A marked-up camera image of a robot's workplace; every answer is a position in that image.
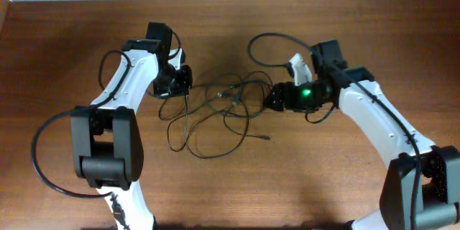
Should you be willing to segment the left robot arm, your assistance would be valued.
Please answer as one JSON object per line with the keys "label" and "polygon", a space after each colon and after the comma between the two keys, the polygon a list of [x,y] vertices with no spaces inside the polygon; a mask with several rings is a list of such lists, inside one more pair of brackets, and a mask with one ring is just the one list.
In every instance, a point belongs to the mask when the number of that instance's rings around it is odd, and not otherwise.
{"label": "left robot arm", "polygon": [[136,113],[148,88],[168,100],[187,96],[191,69],[177,35],[164,23],[150,22],[145,37],[127,40],[117,54],[121,62],[90,106],[70,117],[75,173],[108,204],[117,229],[154,229],[140,186],[144,150]]}

